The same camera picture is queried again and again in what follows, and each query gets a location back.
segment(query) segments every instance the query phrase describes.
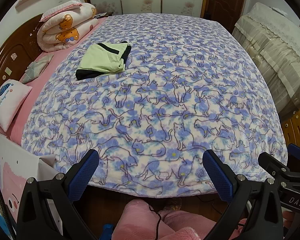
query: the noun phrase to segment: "embroidered pillow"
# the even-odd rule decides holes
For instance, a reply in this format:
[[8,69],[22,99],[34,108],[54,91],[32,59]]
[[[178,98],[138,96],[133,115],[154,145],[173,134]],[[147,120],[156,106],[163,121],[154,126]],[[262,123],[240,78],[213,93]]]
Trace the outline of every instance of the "embroidered pillow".
[[6,132],[32,87],[9,79],[0,87],[0,126]]

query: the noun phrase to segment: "blanket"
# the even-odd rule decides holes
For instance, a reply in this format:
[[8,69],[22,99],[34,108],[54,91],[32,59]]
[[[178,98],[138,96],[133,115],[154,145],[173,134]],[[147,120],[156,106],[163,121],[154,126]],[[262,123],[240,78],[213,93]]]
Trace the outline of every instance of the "blanket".
[[37,33],[37,43],[46,52],[67,49],[91,31],[98,20],[97,9],[90,3],[61,12],[47,20]]
[[[76,80],[89,46],[122,41],[132,47],[124,72]],[[252,180],[268,176],[258,165],[264,151],[287,163],[274,102],[246,51],[217,22],[167,14],[109,17],[72,50],[43,87],[21,145],[55,154],[64,173],[96,149],[90,185],[157,198],[215,192],[206,149]]]

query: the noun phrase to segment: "white pillow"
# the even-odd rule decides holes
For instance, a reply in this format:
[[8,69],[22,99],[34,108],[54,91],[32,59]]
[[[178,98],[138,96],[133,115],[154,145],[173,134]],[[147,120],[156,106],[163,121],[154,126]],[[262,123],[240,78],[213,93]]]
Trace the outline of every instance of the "white pillow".
[[32,87],[9,79],[0,87],[0,126],[6,132]]
[[46,22],[48,19],[50,19],[54,15],[57,15],[60,12],[64,12],[64,11],[68,11],[68,10],[71,10],[71,9],[79,8],[80,6],[82,6],[82,2],[80,0],[68,1],[66,3],[63,3],[61,5],[58,5],[54,8],[49,9],[48,11],[46,11],[42,15],[40,22]]

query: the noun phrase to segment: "wooden headboard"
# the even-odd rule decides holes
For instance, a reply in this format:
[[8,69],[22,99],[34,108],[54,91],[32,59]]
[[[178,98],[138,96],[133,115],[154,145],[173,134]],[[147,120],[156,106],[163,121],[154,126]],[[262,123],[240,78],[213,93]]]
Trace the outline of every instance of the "wooden headboard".
[[[43,24],[39,23],[41,16],[37,15],[22,24],[1,46],[0,87],[8,79],[20,80],[28,65],[41,54],[37,44],[37,32]],[[7,67],[12,70],[10,75],[5,72]]]

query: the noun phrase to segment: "cartoon bear print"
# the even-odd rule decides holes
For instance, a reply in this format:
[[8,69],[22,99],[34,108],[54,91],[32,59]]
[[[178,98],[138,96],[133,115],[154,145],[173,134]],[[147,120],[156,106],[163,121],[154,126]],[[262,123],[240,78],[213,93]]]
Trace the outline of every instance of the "cartoon bear print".
[[63,21],[61,21],[60,22],[60,29],[61,30],[67,30],[67,29],[69,29],[69,28],[71,28],[71,26],[72,26],[72,23],[73,23],[73,18],[72,18],[72,16],[70,15],[70,14],[66,14],[65,16],[64,16],[64,19],[63,19]]
[[91,10],[92,10],[92,16],[91,16],[91,18],[93,18],[97,14],[97,9],[91,7]]
[[74,40],[78,40],[79,39],[79,33],[78,30],[76,28],[71,28],[67,31],[58,33],[55,36],[55,39],[58,39],[61,42],[69,42],[69,41],[74,41]]

